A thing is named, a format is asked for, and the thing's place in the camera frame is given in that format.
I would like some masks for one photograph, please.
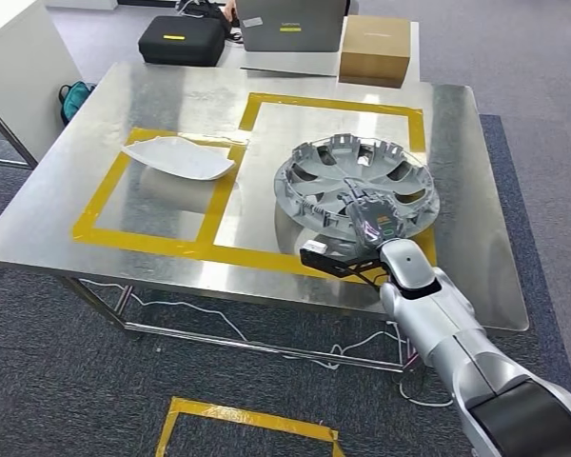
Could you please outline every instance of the yellow tape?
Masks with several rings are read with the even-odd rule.
[[[341,109],[350,111],[374,112],[405,116],[408,120],[408,135],[411,150],[424,151],[425,133],[421,109],[396,107],[388,105],[373,105],[360,102],[342,100],[328,100],[319,98],[297,97],[292,95],[277,95],[271,93],[252,92],[249,96],[248,104],[241,118],[239,129],[251,132],[260,113],[262,103],[292,105],[319,109]],[[92,243],[110,248],[120,248],[147,252],[158,255],[187,257],[195,260],[205,260],[248,268],[259,268],[285,273],[301,274],[319,278],[331,278],[313,268],[301,264],[298,255],[264,252],[258,250],[216,246],[214,244],[216,234],[224,210],[233,192],[239,169],[246,155],[247,140],[233,140],[224,137],[212,137],[206,135],[175,133],[156,129],[132,129],[127,144],[144,141],[156,136],[179,135],[201,146],[229,148],[229,158],[235,161],[235,166],[224,176],[218,179],[214,189],[206,215],[195,241],[184,241],[153,235],[129,233],[105,228],[95,228],[95,221],[118,184],[121,176],[129,163],[129,158],[121,152],[118,154],[108,170],[104,180],[98,187],[89,204],[72,229],[75,241]],[[429,228],[414,238],[433,265],[436,265],[436,248],[433,228]],[[377,269],[368,271],[366,275],[372,279],[382,273]],[[346,278],[345,281],[360,283],[356,277]]]
[[[247,411],[236,407],[221,407],[209,403],[194,402],[184,398],[172,397],[163,431],[158,440],[155,457],[164,457],[169,439],[175,426],[178,414],[219,419],[221,421],[243,424],[246,426],[267,428],[295,435],[301,435],[315,440],[332,443],[332,457],[344,457],[338,445],[338,433],[328,427],[296,421],[285,417],[273,416],[262,412]]]

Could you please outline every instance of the robotic arm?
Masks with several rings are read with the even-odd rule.
[[[346,182],[347,213],[358,240],[353,256],[301,249],[301,260],[338,277],[381,266],[381,300],[453,399],[479,457],[571,457],[571,394],[531,373],[494,346],[474,308],[445,273],[402,233],[388,198]]]

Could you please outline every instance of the laptop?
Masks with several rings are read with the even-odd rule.
[[[236,0],[246,50],[337,52],[347,0]]]

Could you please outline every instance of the cardboard box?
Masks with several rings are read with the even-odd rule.
[[[338,80],[399,88],[410,60],[410,21],[349,16],[343,39]]]

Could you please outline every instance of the table leg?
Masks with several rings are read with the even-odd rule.
[[[110,325],[115,326],[120,330],[126,330],[125,321],[120,316],[120,313],[116,312],[114,309],[110,308],[110,306],[108,306],[108,304],[98,297],[95,292],[93,292],[90,288],[88,288],[87,286],[85,286],[78,279],[65,277],[58,277],[57,279],[58,279],[61,284],[64,284],[64,286],[73,290],[74,293],[83,299],[89,305],[91,305],[92,308],[95,309],[99,314],[105,317],[108,320],[108,322],[110,323]],[[119,300],[118,306],[120,307],[121,312],[124,307],[124,305],[120,305],[120,300]]]
[[[38,161],[30,153],[18,138],[15,136],[11,129],[0,119],[0,133],[17,151],[24,162],[0,159],[0,167],[11,167],[15,169],[35,169]]]
[[[224,338],[221,336],[203,335],[201,333],[193,333],[190,331],[176,330],[173,328],[162,328],[148,326],[146,324],[138,324],[135,322],[128,322],[123,317],[125,306],[129,301],[133,286],[126,286],[119,298],[114,308],[108,306],[104,300],[98,297],[95,292],[85,286],[78,279],[58,277],[62,284],[76,292],[78,296],[83,298],[95,311],[107,319],[111,325],[117,327],[126,333],[131,335],[144,335],[147,333],[170,336],[181,340],[194,341],[198,343],[208,343],[217,346],[224,346],[227,348],[242,348],[255,350],[257,352],[264,352],[271,354],[278,354],[286,358],[307,359],[307,360],[321,360],[331,364],[351,365],[362,368],[374,368],[384,371],[392,371],[402,373],[404,366],[400,363],[384,362],[381,360],[362,359],[358,357],[351,357],[348,355],[333,354],[328,352],[316,352],[312,350],[299,349],[299,348],[286,348],[274,345],[267,345],[266,343],[234,340],[232,338]]]

